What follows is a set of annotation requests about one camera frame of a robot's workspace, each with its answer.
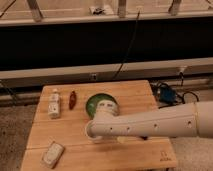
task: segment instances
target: wooden table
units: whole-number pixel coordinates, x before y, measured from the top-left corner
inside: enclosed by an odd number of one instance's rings
[[[47,115],[48,98],[53,88],[61,95],[61,118],[51,120]],[[69,110],[71,91],[77,94],[77,103]],[[89,121],[85,104],[96,93],[108,93],[119,104],[120,115],[156,109],[157,105],[147,81],[72,84],[45,86],[30,132],[22,171],[50,170],[41,164],[43,153],[52,141],[66,147],[56,171],[141,170],[177,166],[176,156],[168,138],[125,138],[104,140],[94,144],[84,134]]]

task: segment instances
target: green object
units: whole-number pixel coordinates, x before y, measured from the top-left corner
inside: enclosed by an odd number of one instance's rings
[[[94,118],[97,104],[101,100],[111,100],[111,101],[117,103],[116,100],[114,99],[114,97],[110,96],[109,94],[105,94],[105,93],[99,93],[99,94],[96,94],[96,95],[90,97],[86,104],[86,111],[91,119]]]

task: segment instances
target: floor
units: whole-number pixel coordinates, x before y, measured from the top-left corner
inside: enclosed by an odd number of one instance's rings
[[[213,90],[196,92],[213,100]],[[0,171],[19,171],[36,105],[0,108]],[[213,170],[213,139],[171,139],[179,166],[175,171]]]

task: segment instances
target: small bottle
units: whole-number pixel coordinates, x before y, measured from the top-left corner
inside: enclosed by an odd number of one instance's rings
[[[51,119],[60,118],[60,95],[57,89],[49,97],[48,115]]]

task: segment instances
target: black panel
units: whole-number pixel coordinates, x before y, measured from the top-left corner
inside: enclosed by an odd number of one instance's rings
[[[134,28],[135,21],[0,28],[0,70],[119,63]],[[211,57],[212,30],[213,17],[139,21],[127,61]]]

